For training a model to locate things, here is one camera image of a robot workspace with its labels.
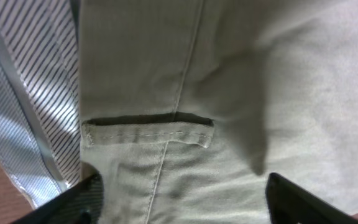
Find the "khaki pants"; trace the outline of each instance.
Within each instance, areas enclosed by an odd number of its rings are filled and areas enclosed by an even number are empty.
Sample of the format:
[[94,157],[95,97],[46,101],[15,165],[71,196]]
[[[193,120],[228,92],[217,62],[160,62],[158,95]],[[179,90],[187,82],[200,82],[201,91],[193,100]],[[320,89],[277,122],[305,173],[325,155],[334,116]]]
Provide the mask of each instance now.
[[100,223],[269,223],[279,172],[358,212],[358,1],[83,1]]

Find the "stitching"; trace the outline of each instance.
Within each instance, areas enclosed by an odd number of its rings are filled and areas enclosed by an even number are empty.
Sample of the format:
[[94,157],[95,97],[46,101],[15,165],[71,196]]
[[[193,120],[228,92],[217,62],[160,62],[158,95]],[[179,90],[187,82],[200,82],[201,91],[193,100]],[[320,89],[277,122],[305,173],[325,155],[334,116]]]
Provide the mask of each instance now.
[[[191,61],[191,58],[193,56],[193,52],[194,52],[194,47],[195,47],[195,43],[196,43],[196,38],[197,38],[197,33],[198,33],[198,29],[199,29],[199,26],[200,26],[200,22],[201,22],[201,15],[202,15],[202,12],[203,12],[203,8],[204,8],[204,0],[201,1],[200,3],[200,8],[198,9],[197,13],[196,13],[196,16],[195,16],[195,27],[194,27],[194,30],[193,30],[193,33],[192,33],[192,37],[191,37],[191,45],[190,45],[190,49],[189,49],[189,52],[188,52],[188,56],[187,56],[187,60],[186,60],[186,63],[185,63],[185,67],[183,69],[183,73],[182,73],[182,78],[181,78],[181,84],[176,92],[176,98],[175,98],[175,102],[173,104],[173,108],[172,108],[172,113],[173,113],[173,118],[172,118],[172,121],[175,120],[175,116],[176,116],[176,110],[178,109],[178,105],[179,105],[179,100],[181,98],[181,91],[183,89],[183,86],[184,86],[184,83],[185,83],[185,78],[186,78],[186,74],[188,73],[188,69],[189,69],[189,66],[190,66],[190,61]],[[144,220],[144,223],[147,224],[149,222],[149,217],[150,217],[150,214],[151,214],[151,209],[152,209],[152,204],[153,204],[153,200],[154,200],[154,197],[155,197],[155,193],[157,191],[157,184],[158,184],[158,180],[160,178],[160,174],[161,174],[161,169],[162,169],[162,165],[163,165],[163,160],[165,158],[165,154],[167,153],[167,147],[168,147],[168,143],[165,143],[165,147],[164,147],[164,151],[162,153],[162,156],[160,157],[160,160],[158,161],[160,164],[160,167],[159,169],[157,170],[157,173],[155,175],[155,178],[154,178],[154,183],[153,183],[153,188],[152,188],[152,192],[150,194],[150,199],[149,199],[149,206],[147,207],[147,215],[145,217],[145,220]]]
[[[115,137],[131,137],[131,136],[159,136],[159,135],[164,135],[164,134],[188,134],[188,135],[194,135],[194,136],[202,136],[202,137],[206,137],[206,138],[211,138],[211,136],[207,136],[205,134],[193,134],[193,133],[186,133],[186,132],[182,132],[182,131],[174,131],[174,132],[170,132],[170,133],[160,133],[160,134],[130,134],[130,135],[125,135],[125,134],[119,134],[119,135],[115,135],[115,136],[106,136],[106,137],[100,137],[102,139],[107,139],[107,138],[115,138]],[[89,141],[92,141],[92,137],[89,134]]]
[[176,98],[175,98],[175,102],[173,104],[172,113],[175,113],[176,110],[178,109],[182,89],[183,89],[183,86],[185,84],[185,78],[186,78],[186,75],[187,75],[187,73],[189,71],[190,61],[193,58],[193,52],[194,52],[194,48],[195,48],[195,45],[196,45],[197,33],[198,33],[198,29],[199,29],[199,26],[200,26],[200,23],[201,23],[201,14],[202,14],[202,11],[203,11],[203,6],[204,6],[204,1],[201,2],[201,6],[198,9],[197,15],[195,17],[195,26],[194,26],[194,30],[193,30],[192,37],[191,37],[191,44],[190,44],[189,52],[188,52],[188,55],[187,55],[187,60],[185,62],[185,66],[184,66],[183,72],[181,74],[180,86],[179,86],[179,88],[178,88],[178,90],[177,90],[177,92],[175,94]]
[[151,208],[152,208],[154,196],[155,196],[155,193],[157,191],[157,182],[160,179],[162,164],[163,164],[163,160],[165,159],[165,154],[167,153],[168,143],[169,142],[165,143],[163,152],[161,153],[161,156],[158,159],[158,163],[160,164],[160,167],[158,169],[156,169],[155,174],[154,174],[154,182],[153,182],[153,187],[152,187],[152,193],[150,194],[149,206],[146,209],[147,215],[146,215],[145,220],[144,220],[145,224],[147,224],[149,222],[149,217],[150,217],[150,213],[151,213]]

